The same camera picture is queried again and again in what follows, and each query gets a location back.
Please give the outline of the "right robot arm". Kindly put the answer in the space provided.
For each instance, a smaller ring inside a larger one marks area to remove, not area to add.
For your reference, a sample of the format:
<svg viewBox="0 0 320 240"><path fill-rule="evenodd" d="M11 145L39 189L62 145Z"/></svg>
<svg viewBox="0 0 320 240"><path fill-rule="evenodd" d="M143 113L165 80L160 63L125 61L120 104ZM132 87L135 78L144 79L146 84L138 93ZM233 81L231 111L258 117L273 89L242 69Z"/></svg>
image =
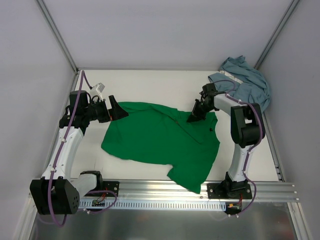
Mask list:
<svg viewBox="0 0 320 240"><path fill-rule="evenodd" d="M252 184L246 173L252 154L265 137L266 131L262 112L258 103L248 103L218 91L214 83L202 87L200 100L196 100L188 123L206 118L212 110L223 111L230 116L230 134L234 142L234 152L225 179L219 184L207 184L209 199L251 200Z"/></svg>

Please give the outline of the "green t shirt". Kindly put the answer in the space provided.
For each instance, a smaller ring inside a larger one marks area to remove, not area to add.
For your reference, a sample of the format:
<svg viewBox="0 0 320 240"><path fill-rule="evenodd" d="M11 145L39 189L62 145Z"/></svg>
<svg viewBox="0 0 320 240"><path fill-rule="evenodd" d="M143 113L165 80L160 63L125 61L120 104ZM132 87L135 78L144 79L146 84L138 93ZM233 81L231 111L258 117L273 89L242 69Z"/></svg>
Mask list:
<svg viewBox="0 0 320 240"><path fill-rule="evenodd" d="M218 118L188 122L190 112L148 102L120 102L128 116L112 121L101 148L122 160L170 165L167 177L199 194L218 155Z"/></svg>

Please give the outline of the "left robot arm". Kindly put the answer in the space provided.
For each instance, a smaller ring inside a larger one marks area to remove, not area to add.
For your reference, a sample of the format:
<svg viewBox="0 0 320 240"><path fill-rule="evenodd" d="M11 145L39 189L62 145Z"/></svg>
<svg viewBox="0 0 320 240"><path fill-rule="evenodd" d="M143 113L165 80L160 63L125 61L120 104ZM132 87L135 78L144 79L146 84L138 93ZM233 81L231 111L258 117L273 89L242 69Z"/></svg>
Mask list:
<svg viewBox="0 0 320 240"><path fill-rule="evenodd" d="M40 215L71 215L79 208L80 199L87 194L100 195L105 190L102 174L97 170L80 173L72 181L74 159L86 130L92 121L108 123L128 117L113 95L105 99L90 96L85 90L72 91L69 105L59 120L58 141L50 162L39 179L30 183L30 192Z"/></svg>

